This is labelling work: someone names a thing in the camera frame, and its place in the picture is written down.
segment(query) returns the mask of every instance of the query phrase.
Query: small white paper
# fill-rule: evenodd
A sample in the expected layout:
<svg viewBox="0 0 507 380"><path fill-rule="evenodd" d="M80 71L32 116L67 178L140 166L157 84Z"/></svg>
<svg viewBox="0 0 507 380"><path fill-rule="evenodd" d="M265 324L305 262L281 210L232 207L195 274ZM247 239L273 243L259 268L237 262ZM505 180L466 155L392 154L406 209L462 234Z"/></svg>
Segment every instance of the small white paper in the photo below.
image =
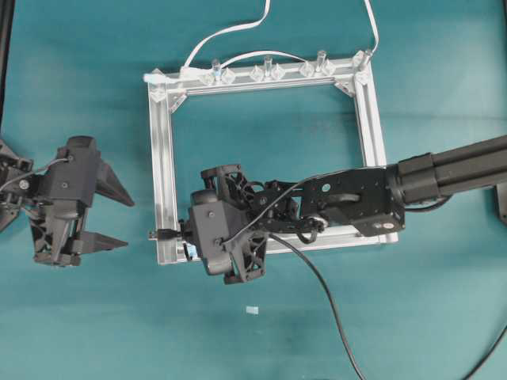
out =
<svg viewBox="0 0 507 380"><path fill-rule="evenodd" d="M253 315L259 315L259 306L247 306L246 313L253 314Z"/></svg>

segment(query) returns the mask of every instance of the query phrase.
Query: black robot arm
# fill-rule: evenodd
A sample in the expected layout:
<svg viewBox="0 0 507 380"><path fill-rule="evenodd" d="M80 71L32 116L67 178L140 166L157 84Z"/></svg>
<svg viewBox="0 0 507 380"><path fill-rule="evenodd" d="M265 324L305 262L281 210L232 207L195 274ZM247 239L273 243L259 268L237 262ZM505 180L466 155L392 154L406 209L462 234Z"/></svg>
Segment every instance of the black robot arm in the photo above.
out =
<svg viewBox="0 0 507 380"><path fill-rule="evenodd" d="M205 189L193 193L189 220L154 238L183 238L196 246L209 275L245 282L265 273L269 234L297 234L307 244L336 225L353 225L364 236L388 234L405 228L408 205L433 202L424 208L430 211L457 192L507 182L507 136L297 183L250 182L239 165L201 176Z"/></svg>

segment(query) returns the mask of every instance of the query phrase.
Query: teal table surface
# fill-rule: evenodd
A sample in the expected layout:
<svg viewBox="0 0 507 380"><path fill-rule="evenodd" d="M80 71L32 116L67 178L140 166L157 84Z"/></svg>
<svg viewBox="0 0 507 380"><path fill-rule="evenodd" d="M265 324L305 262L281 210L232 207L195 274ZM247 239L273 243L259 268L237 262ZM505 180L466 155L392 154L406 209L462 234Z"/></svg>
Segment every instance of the teal table surface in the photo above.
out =
<svg viewBox="0 0 507 380"><path fill-rule="evenodd" d="M376 0L373 60L390 162L507 133L500 0ZM0 235L0 378L354 379L314 275L290 253L229 286L201 264L160 267L147 89L204 36L262 13L262 0L17 2L2 137L43 165L93 135L136 201L97 196L88 229L125 249L54 269L32 262L22 215ZM205 45L208 67L244 51L350 56L372 42L360 0L274 0L265 23ZM179 209L200 171L242 163L252 180L361 164L353 103L336 89L196 97L174 115ZM312 252L368 379L458 379L507 322L507 227L492 190L407 215L395 245ZM259 315L245 312L258 306ZM507 342L477 375L507 375Z"/></svg>

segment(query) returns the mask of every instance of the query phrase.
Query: rectangular frame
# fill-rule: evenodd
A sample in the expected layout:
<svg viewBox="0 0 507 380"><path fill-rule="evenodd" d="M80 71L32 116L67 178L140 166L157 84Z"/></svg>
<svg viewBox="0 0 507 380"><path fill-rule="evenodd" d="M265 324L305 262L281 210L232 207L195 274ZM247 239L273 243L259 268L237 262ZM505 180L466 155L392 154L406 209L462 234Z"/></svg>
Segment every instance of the rectangular frame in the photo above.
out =
<svg viewBox="0 0 507 380"><path fill-rule="evenodd" d="M330 70L319 70L317 61L307 61L315 70L305 72L302 63L276 65L282 78L259 80L253 78L257 66L226 69L232 81L228 83L198 75L184 76L180 73L163 74L155 70L144 75L148 85L150 109L151 154L153 163L154 205L156 229L179 230L177 217L177 194L173 151L173 125L171 114L188 98L195 95L233 93L261 89L281 89L300 86L334 85L353 98L356 107L357 126L360 136L364 166L387 164L380 126L379 110L371 64L364 65L364 53L359 51L352 58L326 61ZM316 242L304 245L295 235L281 235L302 250L332 249L354 245L394 243L398 234L364 237L353 226L327 228ZM157 260L160 265L186 262L182 240L157 241ZM269 240L268 253L288 252L280 243Z"/></svg>

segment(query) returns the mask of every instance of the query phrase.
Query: bolt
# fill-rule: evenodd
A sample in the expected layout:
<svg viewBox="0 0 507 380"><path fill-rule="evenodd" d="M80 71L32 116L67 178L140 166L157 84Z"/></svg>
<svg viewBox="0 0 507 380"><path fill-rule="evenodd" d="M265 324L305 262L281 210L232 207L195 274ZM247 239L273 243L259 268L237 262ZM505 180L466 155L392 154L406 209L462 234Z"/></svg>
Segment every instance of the bolt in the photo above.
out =
<svg viewBox="0 0 507 380"><path fill-rule="evenodd" d="M30 187L30 183L27 180L20 180L19 181L19 188L21 190L28 190Z"/></svg>

